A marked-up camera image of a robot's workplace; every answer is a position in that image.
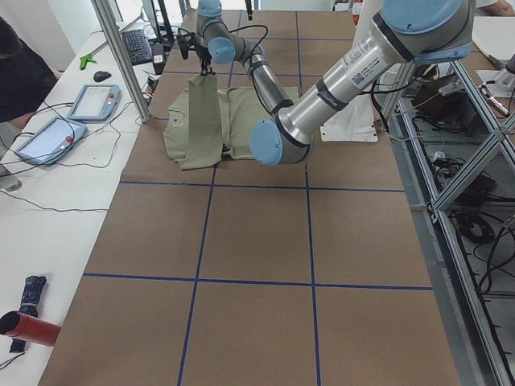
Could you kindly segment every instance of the screen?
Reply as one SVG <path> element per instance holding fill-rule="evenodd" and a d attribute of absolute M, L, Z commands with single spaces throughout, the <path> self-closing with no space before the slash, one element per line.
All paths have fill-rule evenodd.
<path fill-rule="evenodd" d="M 32 141 L 20 150 L 24 158 L 33 158 L 44 161 L 45 158 L 52 158 L 49 154 L 57 155 L 60 152 L 58 147 L 67 136 L 74 136 L 79 125 L 56 119 L 45 130 L 37 134 Z"/>
<path fill-rule="evenodd" d="M 110 86 L 86 87 L 80 101 L 73 110 L 74 117 L 98 117 L 104 110 L 105 102 L 111 91 Z"/>
<path fill-rule="evenodd" d="M 161 43 L 161 32 L 159 32 L 158 17 L 155 13 L 154 0 L 142 0 L 143 9 L 145 10 L 148 21 L 154 30 L 155 36 Z"/>

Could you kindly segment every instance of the dark fabric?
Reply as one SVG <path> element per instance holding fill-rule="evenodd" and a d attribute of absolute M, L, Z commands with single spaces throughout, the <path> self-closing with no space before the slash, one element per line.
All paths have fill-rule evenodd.
<path fill-rule="evenodd" d="M 22 45 L 17 55 L 0 59 L 0 122 L 37 110 L 57 81 L 44 60 Z"/>
<path fill-rule="evenodd" d="M 29 276 L 25 279 L 25 288 L 23 289 L 22 302 L 19 311 L 24 314 L 38 317 L 37 305 L 43 292 L 43 286 L 47 282 L 45 276 Z M 24 352 L 25 341 L 13 339 L 9 352 Z"/>

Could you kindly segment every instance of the computer mouse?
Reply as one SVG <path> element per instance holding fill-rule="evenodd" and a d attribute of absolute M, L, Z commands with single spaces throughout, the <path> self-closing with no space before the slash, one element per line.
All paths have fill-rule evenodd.
<path fill-rule="evenodd" d="M 102 82 L 103 80 L 106 80 L 107 78 L 111 77 L 111 73 L 107 71 L 97 71 L 95 72 L 95 75 L 93 75 L 93 80 L 95 80 L 97 83 Z"/>

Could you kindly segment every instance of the umbrella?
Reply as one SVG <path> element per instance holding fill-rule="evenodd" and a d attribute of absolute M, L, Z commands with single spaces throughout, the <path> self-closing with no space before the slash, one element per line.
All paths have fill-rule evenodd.
<path fill-rule="evenodd" d="M 41 298 L 41 292 L 43 286 L 47 282 L 45 276 L 29 276 L 25 279 L 25 288 L 23 289 L 22 303 L 20 304 L 19 311 L 24 314 L 38 317 L 38 311 L 36 309 Z M 19 339 L 13 339 L 13 343 L 10 345 L 9 352 L 24 352 L 25 341 Z"/>

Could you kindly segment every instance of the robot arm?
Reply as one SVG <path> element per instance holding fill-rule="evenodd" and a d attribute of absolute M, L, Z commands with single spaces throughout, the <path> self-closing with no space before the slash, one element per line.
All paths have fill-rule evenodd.
<path fill-rule="evenodd" d="M 219 0 L 199 0 L 197 10 L 196 43 L 206 47 L 218 64 L 239 62 L 253 81 L 256 93 L 270 115 L 293 105 L 280 85 L 263 50 L 255 42 L 230 33 L 221 17 Z"/>
<path fill-rule="evenodd" d="M 384 0 L 369 33 L 293 105 L 260 47 L 230 34 L 218 0 L 200 0 L 197 35 L 217 63 L 239 61 L 271 115 L 258 122 L 250 149 L 262 164 L 301 162 L 312 134 L 397 63 L 439 63 L 470 52 L 474 2 Z"/>

